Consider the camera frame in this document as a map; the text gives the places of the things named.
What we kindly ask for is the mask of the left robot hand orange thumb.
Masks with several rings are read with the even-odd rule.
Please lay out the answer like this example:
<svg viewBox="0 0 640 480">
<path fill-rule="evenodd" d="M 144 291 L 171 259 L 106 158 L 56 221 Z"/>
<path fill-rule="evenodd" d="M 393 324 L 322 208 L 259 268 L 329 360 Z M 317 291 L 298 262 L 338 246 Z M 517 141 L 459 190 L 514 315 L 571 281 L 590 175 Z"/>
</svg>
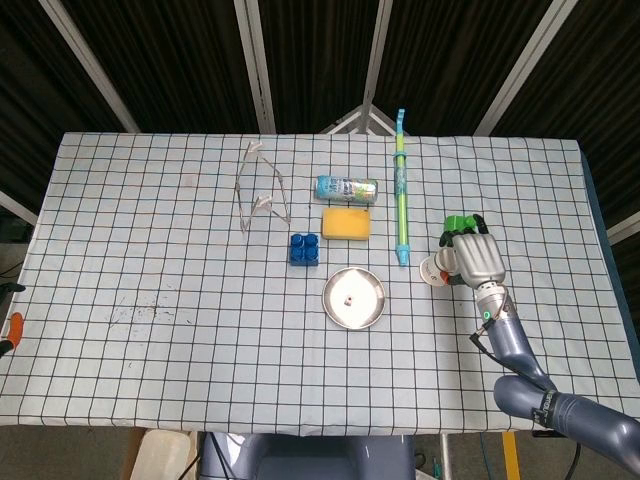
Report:
<svg viewBox="0 0 640 480">
<path fill-rule="evenodd" d="M 23 292 L 26 290 L 24 285 L 15 282 L 6 282 L 1 284 L 1 300 L 9 293 Z M 14 312 L 9 320 L 9 333 L 7 337 L 0 342 L 0 357 L 14 350 L 20 343 L 23 335 L 24 317 L 19 312 Z"/>
</svg>

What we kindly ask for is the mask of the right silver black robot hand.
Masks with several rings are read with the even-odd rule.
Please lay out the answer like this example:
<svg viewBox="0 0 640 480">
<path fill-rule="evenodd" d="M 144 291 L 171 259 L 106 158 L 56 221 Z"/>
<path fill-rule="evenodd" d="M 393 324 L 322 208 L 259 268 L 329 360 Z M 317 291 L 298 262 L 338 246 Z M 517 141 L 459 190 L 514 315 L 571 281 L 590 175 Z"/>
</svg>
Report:
<svg viewBox="0 0 640 480">
<path fill-rule="evenodd" d="M 435 264 L 447 285 L 478 289 L 488 282 L 502 283 L 506 277 L 497 242 L 477 213 L 445 218 Z"/>
</svg>

